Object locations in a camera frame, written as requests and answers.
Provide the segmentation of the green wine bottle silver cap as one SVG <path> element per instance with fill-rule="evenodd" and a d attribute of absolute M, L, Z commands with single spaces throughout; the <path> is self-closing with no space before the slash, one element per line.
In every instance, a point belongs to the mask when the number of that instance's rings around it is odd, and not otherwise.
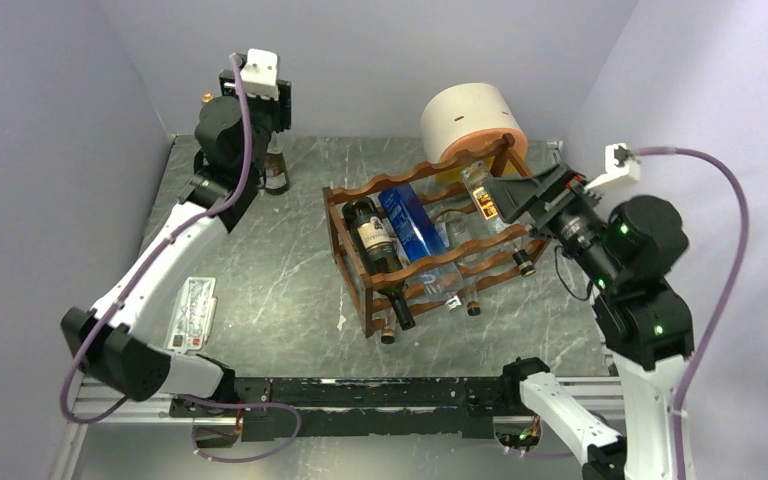
<path fill-rule="evenodd" d="M 290 188 L 280 133 L 273 133 L 264 160 L 263 189 L 270 195 L 282 195 Z"/>

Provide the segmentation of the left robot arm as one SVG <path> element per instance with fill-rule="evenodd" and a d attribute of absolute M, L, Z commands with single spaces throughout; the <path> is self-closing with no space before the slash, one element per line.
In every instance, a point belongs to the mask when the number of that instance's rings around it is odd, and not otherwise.
<path fill-rule="evenodd" d="M 221 416 L 238 398 L 234 370 L 200 354 L 156 347 L 150 324 L 175 296 L 200 258 L 228 236 L 258 194 L 272 137 L 290 129 L 292 84 L 243 83 L 245 108 L 229 70 L 219 76 L 221 93 L 203 104 L 194 137 L 193 174 L 166 224 L 129 269 L 92 307 L 70 308 L 61 330 L 73 356 L 62 389 L 81 372 L 144 401 L 157 393 L 196 397 Z"/>

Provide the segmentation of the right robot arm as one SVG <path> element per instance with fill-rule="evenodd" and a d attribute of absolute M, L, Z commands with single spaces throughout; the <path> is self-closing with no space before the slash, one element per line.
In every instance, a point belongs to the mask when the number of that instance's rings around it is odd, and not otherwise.
<path fill-rule="evenodd" d="M 623 391 L 618 432 L 582 406 L 536 358 L 507 364 L 499 391 L 510 413 L 530 410 L 570 449 L 585 479 L 675 479 L 682 456 L 669 426 L 674 386 L 694 351 L 691 311 L 666 276 L 687 250 L 668 201 L 638 195 L 607 218 L 588 181 L 566 164 L 529 178 L 484 181 L 500 217 L 531 219 L 592 284 L 592 310 Z"/>

